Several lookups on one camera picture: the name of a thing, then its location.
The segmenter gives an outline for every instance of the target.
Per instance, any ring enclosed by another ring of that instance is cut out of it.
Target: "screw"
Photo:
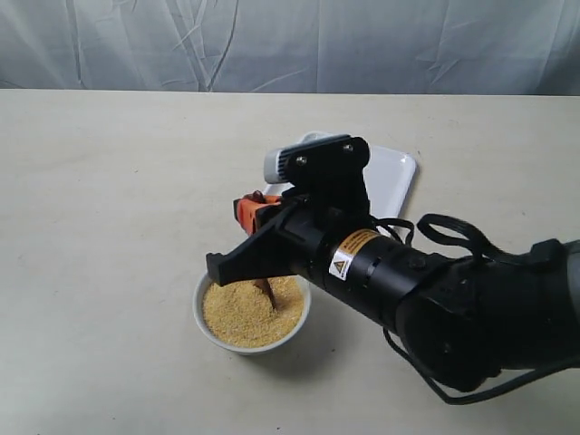
[[[409,267],[413,270],[424,269],[426,265],[427,261],[425,261],[425,257],[423,256],[412,256],[409,259]]]

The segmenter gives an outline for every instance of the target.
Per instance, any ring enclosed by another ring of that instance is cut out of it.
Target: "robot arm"
[[[417,224],[424,236],[471,255],[425,254],[411,247],[411,222],[369,214],[363,139],[317,140],[276,156],[266,159],[275,162],[266,172],[294,187],[281,198],[235,201],[250,237],[225,256],[208,254],[214,281],[303,276],[381,326],[389,345],[450,404],[484,401],[580,364],[580,242],[552,239],[511,255],[467,222],[426,215]],[[392,227],[410,230],[405,242]],[[460,397],[439,386],[473,392],[512,369],[531,372]]]

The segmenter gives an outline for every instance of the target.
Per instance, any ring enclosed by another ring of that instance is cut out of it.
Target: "grain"
[[[223,287],[212,284],[204,295],[203,317],[211,333],[237,347],[254,348],[277,342],[298,323],[304,299],[291,276],[270,278],[276,309],[252,281]]]

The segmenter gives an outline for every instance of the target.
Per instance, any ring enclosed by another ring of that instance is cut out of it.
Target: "white plate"
[[[311,131],[299,141],[321,139],[333,136],[330,133]],[[371,145],[371,160],[364,169],[364,183],[371,201],[371,214],[376,218],[396,218],[411,182],[417,162],[409,154],[389,148]],[[266,195],[280,195],[292,185],[268,184],[264,189]]]

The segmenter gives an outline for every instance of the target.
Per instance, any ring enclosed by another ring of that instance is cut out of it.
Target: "white bowl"
[[[209,289],[212,284],[211,279],[209,279],[208,274],[205,274],[199,280],[198,286],[193,293],[193,316],[196,319],[196,323],[199,326],[201,332],[213,343],[218,345],[219,347],[223,347],[231,352],[238,353],[240,355],[258,355],[260,353],[266,353],[274,350],[276,347],[281,346],[282,344],[289,341],[292,337],[296,335],[300,328],[305,324],[306,317],[308,316],[308,312],[310,311],[310,304],[312,303],[312,297],[310,294],[310,287],[308,282],[303,279],[301,276],[295,276],[295,280],[298,283],[298,287],[300,287],[300,292],[302,293],[302,297],[304,298],[304,308],[302,310],[302,314],[300,315],[300,319],[298,323],[294,327],[288,335],[285,335],[277,342],[273,342],[267,346],[261,347],[237,347],[232,346],[231,344],[227,344],[219,340],[211,331],[209,331],[208,326],[206,325],[206,321],[203,318],[203,296]]]

